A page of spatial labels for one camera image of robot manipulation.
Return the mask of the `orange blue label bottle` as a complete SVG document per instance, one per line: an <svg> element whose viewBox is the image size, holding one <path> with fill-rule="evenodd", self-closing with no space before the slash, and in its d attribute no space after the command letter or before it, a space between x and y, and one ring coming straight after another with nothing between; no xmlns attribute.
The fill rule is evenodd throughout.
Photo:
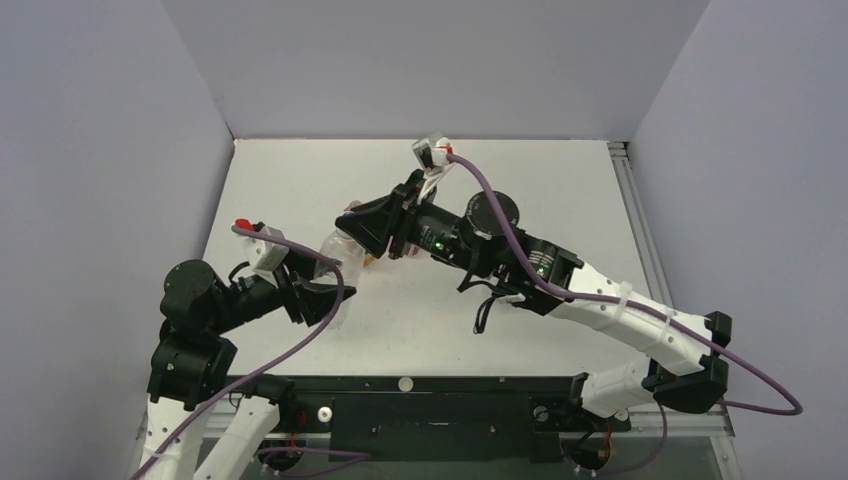
<svg viewBox="0 0 848 480"><path fill-rule="evenodd" d="M359 205L361 205L361 204L362 204L362 202L361 202L361 201L359 201L359 200L353 200L353 201L351 201L351 202L347 205L347 207L345 208L344 212L345 212L345 213L349 213L349 212L351 212L351 211L352 211L355 207L357 207L357 206L359 206ZM370 253L365 253L365 254L364 254L364 257L363 257L363 267L364 267L364 268L368 268L368 267L369 267L369 266L370 266L370 265L371 265L371 264L372 264L375 260L376 260L376 258L375 258L374 256L372 256Z"/></svg>

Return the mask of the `clear bottle blue cap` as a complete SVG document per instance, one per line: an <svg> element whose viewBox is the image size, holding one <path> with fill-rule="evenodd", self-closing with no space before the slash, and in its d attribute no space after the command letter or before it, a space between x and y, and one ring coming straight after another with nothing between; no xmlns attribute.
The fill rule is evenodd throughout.
<svg viewBox="0 0 848 480"><path fill-rule="evenodd" d="M333 260L339 269L345 286L357 287L363 267L363 257L366 250L350 235L342 230L335 229L324 240L319 253ZM333 271L322 264L320 273L316 273L312 281L328 279L330 282L337 281Z"/></svg>

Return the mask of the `white bottle cap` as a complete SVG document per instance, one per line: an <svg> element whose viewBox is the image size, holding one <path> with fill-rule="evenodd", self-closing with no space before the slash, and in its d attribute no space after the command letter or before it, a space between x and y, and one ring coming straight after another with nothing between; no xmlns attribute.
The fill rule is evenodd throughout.
<svg viewBox="0 0 848 480"><path fill-rule="evenodd" d="M411 392L414 388L414 381L410 377L402 377L398 380L397 386L401 392Z"/></svg>

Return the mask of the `gold red label bottle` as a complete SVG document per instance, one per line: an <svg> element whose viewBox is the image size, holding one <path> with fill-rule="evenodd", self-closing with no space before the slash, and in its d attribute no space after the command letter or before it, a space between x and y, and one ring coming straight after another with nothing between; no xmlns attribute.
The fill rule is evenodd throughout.
<svg viewBox="0 0 848 480"><path fill-rule="evenodd" d="M417 245L408 243L405 246L403 257L406 259L420 260L425 259L427 256L428 252Z"/></svg>

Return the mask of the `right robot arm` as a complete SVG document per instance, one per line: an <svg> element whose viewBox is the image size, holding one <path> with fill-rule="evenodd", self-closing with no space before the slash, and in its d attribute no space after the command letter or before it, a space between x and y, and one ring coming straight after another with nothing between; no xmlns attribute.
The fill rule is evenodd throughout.
<svg viewBox="0 0 848 480"><path fill-rule="evenodd" d="M727 315L676 311L527 234L517 205L503 193L477 193L456 215L434 203L435 190L424 172L414 171L335 224L373 256L398 258L418 247L462 270L461 290L484 286L493 301L584 325L638 351L638 360L576 379L563 402L572 424L588 427L653 402L702 414L724 397L729 367L720 351L732 334Z"/></svg>

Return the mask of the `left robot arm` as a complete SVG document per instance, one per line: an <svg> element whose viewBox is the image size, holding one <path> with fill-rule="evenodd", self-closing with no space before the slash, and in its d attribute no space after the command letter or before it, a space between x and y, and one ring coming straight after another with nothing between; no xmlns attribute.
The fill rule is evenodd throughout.
<svg viewBox="0 0 848 480"><path fill-rule="evenodd" d="M192 259L164 280L135 479L236 479L274 429L300 432L307 424L293 381L269 371L316 339L356 289L340 261L276 229L246 219L232 228L246 243L247 259L228 279ZM226 333L280 309L311 333L266 365L230 378L237 348Z"/></svg>

